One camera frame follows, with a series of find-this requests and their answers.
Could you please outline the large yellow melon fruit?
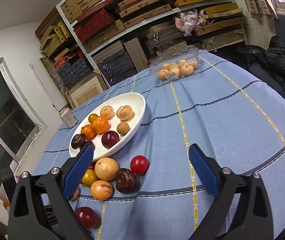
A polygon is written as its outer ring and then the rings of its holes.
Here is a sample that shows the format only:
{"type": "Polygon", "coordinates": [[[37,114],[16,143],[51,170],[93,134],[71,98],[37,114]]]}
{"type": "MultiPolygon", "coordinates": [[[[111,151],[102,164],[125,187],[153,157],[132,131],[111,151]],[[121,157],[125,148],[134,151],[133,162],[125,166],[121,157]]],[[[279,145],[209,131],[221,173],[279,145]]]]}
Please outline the large yellow melon fruit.
{"type": "Polygon", "coordinates": [[[97,177],[104,181],[112,181],[118,169],[118,163],[112,158],[101,158],[96,162],[94,167],[97,177]]]}

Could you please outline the yellow orange tomato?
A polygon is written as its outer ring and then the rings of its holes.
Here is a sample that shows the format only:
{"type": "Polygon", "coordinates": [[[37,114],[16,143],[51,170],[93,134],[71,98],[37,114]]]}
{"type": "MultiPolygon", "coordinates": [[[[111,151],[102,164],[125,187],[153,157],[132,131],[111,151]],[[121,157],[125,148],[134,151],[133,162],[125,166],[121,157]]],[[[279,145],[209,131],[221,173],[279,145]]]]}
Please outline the yellow orange tomato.
{"type": "Polygon", "coordinates": [[[98,115],[95,114],[95,113],[90,114],[90,115],[88,116],[88,121],[89,121],[89,123],[92,124],[92,123],[97,119],[97,117],[98,117],[98,115]]]}

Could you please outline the dark red plum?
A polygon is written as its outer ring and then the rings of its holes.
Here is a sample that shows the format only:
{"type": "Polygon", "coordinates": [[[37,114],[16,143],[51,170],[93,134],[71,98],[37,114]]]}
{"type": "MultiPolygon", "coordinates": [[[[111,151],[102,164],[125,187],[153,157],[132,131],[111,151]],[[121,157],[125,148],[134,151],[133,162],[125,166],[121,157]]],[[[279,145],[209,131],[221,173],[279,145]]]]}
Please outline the dark red plum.
{"type": "Polygon", "coordinates": [[[96,228],[99,225],[99,215],[90,207],[79,207],[75,211],[75,215],[80,223],[87,229],[96,228]]]}
{"type": "Polygon", "coordinates": [[[107,131],[101,137],[102,145],[106,149],[112,148],[115,144],[117,144],[120,140],[120,137],[115,131],[107,131]]]}

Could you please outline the pale peach fruit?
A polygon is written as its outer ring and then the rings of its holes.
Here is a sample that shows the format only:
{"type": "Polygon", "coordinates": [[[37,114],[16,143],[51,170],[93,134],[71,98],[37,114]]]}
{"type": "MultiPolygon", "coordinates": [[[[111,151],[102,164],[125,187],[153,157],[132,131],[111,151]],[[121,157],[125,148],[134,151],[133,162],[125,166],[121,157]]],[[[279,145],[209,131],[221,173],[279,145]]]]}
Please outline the pale peach fruit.
{"type": "Polygon", "coordinates": [[[100,116],[110,120],[114,116],[114,109],[112,106],[104,106],[100,110],[100,116]]]}

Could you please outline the framed cardboard panel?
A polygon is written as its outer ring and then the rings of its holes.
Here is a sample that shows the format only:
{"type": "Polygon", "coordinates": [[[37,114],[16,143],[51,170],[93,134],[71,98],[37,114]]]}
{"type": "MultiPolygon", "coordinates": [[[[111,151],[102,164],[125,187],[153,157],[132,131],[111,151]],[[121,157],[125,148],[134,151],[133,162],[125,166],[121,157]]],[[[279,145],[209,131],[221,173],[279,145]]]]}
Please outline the framed cardboard panel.
{"type": "Polygon", "coordinates": [[[66,96],[72,109],[79,107],[87,100],[97,96],[107,89],[103,76],[99,70],[94,70],[68,90],[66,96]]]}

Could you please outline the orange mandarin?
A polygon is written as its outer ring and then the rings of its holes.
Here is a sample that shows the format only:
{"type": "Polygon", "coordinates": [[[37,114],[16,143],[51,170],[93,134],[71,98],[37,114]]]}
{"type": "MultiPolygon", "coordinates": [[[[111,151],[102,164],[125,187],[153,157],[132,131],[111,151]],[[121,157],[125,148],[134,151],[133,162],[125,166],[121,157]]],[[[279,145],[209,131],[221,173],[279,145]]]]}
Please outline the orange mandarin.
{"type": "Polygon", "coordinates": [[[97,135],[91,124],[83,126],[81,133],[86,136],[87,140],[92,140],[97,135]]]}
{"type": "Polygon", "coordinates": [[[92,128],[97,134],[105,133],[109,126],[108,120],[103,116],[98,116],[92,123],[92,128]]]}

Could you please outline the pink cloth bundle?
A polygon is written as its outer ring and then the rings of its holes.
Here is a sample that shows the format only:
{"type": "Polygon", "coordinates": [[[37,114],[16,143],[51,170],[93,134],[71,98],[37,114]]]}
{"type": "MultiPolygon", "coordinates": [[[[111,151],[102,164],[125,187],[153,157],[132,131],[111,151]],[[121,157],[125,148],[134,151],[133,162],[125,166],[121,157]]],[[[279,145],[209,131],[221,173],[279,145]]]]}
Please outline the pink cloth bundle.
{"type": "Polygon", "coordinates": [[[174,17],[175,27],[183,33],[185,37],[192,35],[194,29],[206,24],[204,10],[198,12],[197,9],[183,11],[174,17]]]}

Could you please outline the small dark mangosteen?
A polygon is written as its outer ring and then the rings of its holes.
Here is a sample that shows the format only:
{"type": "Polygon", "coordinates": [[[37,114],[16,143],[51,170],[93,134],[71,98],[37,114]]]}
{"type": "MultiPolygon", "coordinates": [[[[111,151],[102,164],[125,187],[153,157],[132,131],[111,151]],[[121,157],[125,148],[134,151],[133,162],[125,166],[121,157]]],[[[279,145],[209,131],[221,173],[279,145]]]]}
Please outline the small dark mangosteen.
{"type": "Polygon", "coordinates": [[[116,189],[121,193],[131,193],[138,185],[136,175],[127,168],[119,168],[115,175],[116,189]]]}

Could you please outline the large dark mangosteen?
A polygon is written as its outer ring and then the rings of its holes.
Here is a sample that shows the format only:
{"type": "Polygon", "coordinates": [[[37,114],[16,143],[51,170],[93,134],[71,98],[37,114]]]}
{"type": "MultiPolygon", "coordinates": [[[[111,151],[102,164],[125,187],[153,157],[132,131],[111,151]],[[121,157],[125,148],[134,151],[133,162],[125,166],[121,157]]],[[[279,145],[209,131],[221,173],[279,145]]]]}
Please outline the large dark mangosteen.
{"type": "Polygon", "coordinates": [[[80,134],[74,135],[70,145],[74,150],[76,150],[78,148],[81,148],[85,144],[86,141],[87,141],[86,135],[83,133],[80,133],[80,134]]]}

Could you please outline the white oval plate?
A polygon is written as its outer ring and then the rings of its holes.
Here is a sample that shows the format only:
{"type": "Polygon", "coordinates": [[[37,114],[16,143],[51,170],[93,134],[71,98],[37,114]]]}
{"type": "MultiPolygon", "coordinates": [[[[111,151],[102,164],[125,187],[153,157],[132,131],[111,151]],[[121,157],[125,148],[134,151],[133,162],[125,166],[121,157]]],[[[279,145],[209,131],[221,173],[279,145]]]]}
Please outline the white oval plate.
{"type": "Polygon", "coordinates": [[[120,136],[120,141],[117,142],[113,147],[110,149],[107,149],[103,146],[101,142],[102,134],[98,134],[95,137],[93,137],[92,142],[95,145],[94,155],[93,155],[93,161],[97,161],[100,158],[104,157],[110,157],[111,155],[115,154],[119,150],[121,150],[135,135],[138,128],[142,124],[143,117],[145,115],[146,110],[146,101],[142,94],[136,93],[136,92],[130,92],[121,94],[118,96],[115,96],[106,102],[100,104],[98,107],[96,107],[93,111],[91,111],[85,119],[80,122],[80,124],[76,127],[72,137],[70,138],[69,142],[69,154],[71,157],[75,157],[80,152],[80,148],[74,149],[71,146],[72,138],[76,134],[81,133],[81,128],[85,125],[89,125],[88,117],[91,114],[100,114],[100,110],[105,106],[111,106],[114,109],[114,116],[108,120],[109,122],[109,128],[108,131],[117,131],[117,125],[121,123],[122,121],[117,117],[116,112],[121,106],[129,105],[133,110],[133,115],[129,120],[125,120],[124,122],[129,124],[130,130],[126,135],[118,135],[120,136]]]}

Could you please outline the clear plastic fruit box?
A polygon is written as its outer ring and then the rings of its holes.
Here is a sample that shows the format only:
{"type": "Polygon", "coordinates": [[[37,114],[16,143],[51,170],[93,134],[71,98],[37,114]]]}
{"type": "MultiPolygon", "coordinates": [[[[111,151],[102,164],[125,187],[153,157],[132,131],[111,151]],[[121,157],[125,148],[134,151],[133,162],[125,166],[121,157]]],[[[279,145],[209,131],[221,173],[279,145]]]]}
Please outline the clear plastic fruit box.
{"type": "Polygon", "coordinates": [[[159,80],[175,81],[196,74],[199,70],[199,50],[194,45],[157,57],[149,72],[159,80]]]}

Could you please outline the white drink can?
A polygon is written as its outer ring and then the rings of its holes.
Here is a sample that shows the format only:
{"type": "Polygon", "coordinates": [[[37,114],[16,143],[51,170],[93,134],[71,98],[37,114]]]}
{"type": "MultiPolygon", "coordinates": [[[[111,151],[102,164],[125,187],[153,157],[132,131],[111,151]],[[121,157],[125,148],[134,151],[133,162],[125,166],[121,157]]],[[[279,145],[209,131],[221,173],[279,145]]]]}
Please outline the white drink can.
{"type": "Polygon", "coordinates": [[[64,109],[61,109],[61,111],[59,111],[59,116],[69,128],[74,127],[78,122],[78,119],[75,117],[74,113],[69,107],[64,107],[64,109]]]}

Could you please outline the red tomato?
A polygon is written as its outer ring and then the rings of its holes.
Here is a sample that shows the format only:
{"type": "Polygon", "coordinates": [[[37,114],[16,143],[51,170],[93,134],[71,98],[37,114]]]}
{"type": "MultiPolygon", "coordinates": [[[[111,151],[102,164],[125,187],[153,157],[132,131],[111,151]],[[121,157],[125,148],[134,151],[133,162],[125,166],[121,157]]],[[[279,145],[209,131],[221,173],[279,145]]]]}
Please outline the red tomato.
{"type": "Polygon", "coordinates": [[[130,168],[135,174],[145,174],[149,167],[148,159],[143,155],[135,156],[130,163],[130,168]]]}

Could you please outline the white metal shelf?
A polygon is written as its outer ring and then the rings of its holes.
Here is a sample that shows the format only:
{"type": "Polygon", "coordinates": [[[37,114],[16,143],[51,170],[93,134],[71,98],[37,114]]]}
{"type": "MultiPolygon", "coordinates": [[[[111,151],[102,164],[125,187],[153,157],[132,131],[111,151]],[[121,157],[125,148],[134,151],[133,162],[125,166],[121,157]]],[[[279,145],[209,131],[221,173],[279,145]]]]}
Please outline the white metal shelf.
{"type": "Polygon", "coordinates": [[[234,0],[62,0],[56,9],[89,63],[98,69],[94,55],[132,31],[182,11],[228,2],[234,0]],[[76,27],[101,9],[110,14],[111,23],[100,21],[97,34],[81,39],[76,27]]]}

